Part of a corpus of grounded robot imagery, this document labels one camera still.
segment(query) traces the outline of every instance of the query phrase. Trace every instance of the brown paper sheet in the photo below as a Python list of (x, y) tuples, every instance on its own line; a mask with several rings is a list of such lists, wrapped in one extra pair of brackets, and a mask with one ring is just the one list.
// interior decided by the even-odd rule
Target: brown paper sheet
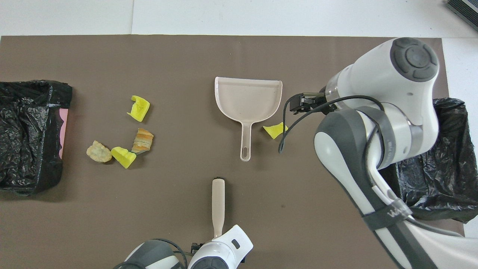
[[(254, 243), (240, 268), (394, 268), (359, 213), (319, 162), (303, 120), (279, 155), (279, 138), (253, 125), (251, 160), (239, 159), (240, 124), (224, 116), (214, 78), (278, 79), (281, 106), (320, 90), (389, 38), (290, 36), (3, 36), (0, 80), (53, 79), (75, 92), (58, 186), (32, 197), (0, 193), (0, 268), (112, 268), (140, 243), (184, 249), (213, 236), (211, 181), (226, 179), (224, 231), (239, 224)], [(440, 39), (424, 39), (447, 81)], [(126, 114), (132, 95), (151, 102), (144, 122)], [(287, 115), (292, 123), (299, 115)], [(137, 128), (155, 137), (130, 169), (94, 162), (98, 140), (130, 148)]]

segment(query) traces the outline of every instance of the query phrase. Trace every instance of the garbage bag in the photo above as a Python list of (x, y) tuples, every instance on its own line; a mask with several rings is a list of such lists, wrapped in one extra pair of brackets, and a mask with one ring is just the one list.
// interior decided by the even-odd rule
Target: garbage bag
[(38, 193), (61, 178), (60, 109), (72, 87), (52, 80), (0, 82), (0, 190)]
[(463, 101), (453, 98), (435, 99), (434, 108), (440, 128), (435, 145), (380, 173), (415, 218), (466, 223), (478, 214), (477, 162), (468, 112)]

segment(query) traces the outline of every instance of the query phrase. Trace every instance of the trash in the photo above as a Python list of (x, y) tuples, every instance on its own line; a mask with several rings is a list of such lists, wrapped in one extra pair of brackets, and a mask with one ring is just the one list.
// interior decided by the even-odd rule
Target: trash
[(284, 130), (284, 123), (279, 123), (278, 125), (273, 126), (263, 126), (264, 130), (272, 137), (272, 139), (276, 139), (282, 131)]
[(113, 157), (123, 165), (124, 168), (130, 167), (133, 161), (136, 159), (136, 154), (128, 151), (125, 148), (120, 146), (114, 147), (111, 149), (111, 154)]
[(151, 149), (152, 139), (154, 135), (143, 128), (138, 128), (136, 137), (134, 138), (133, 148), (131, 152), (141, 154)]
[(422, 220), (466, 223), (478, 214), (477, 163), (468, 112), (459, 99), (434, 100), (440, 131), (429, 151), (380, 171), (394, 192)]
[(87, 149), (87, 155), (99, 163), (106, 163), (111, 160), (110, 150), (96, 140), (93, 141), (93, 144)]
[(52, 80), (0, 82), (1, 191), (30, 195), (58, 184), (72, 91)]
[(150, 103), (146, 101), (145, 99), (133, 95), (131, 97), (131, 100), (134, 101), (135, 103), (131, 107), (131, 113), (126, 112), (128, 115), (133, 117), (133, 119), (137, 120), (138, 122), (142, 122), (144, 119), (144, 116), (146, 115), (146, 112), (148, 112)]

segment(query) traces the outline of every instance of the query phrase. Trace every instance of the food scrap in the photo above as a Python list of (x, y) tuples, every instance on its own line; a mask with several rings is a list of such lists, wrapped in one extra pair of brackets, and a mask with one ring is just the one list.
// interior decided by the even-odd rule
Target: food scrap
[(87, 155), (94, 161), (99, 163), (106, 163), (111, 160), (111, 152), (98, 141), (93, 141), (93, 144), (87, 149)]
[(146, 131), (143, 128), (138, 128), (138, 133), (134, 138), (133, 148), (131, 149), (131, 152), (141, 154), (145, 151), (150, 150), (153, 137), (154, 135), (151, 134), (149, 131)]
[(136, 154), (120, 146), (112, 148), (111, 154), (124, 168), (130, 167), (131, 163), (136, 159)]
[(150, 103), (146, 101), (145, 99), (133, 95), (131, 97), (131, 100), (134, 101), (135, 103), (131, 107), (131, 112), (126, 112), (128, 115), (133, 117), (133, 119), (137, 120), (138, 122), (142, 122), (144, 119), (144, 116), (146, 115), (146, 112), (148, 112)]
[(272, 139), (276, 139), (284, 129), (284, 123), (279, 123), (278, 125), (273, 126), (263, 126), (264, 130), (272, 137)]

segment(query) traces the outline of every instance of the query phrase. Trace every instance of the dustpan handle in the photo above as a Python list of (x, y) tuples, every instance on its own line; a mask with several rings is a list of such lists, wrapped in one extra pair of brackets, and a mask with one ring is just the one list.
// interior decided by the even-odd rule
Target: dustpan handle
[(251, 133), (252, 124), (243, 123), (242, 124), (242, 138), (240, 143), (240, 159), (243, 162), (250, 160), (250, 133)]

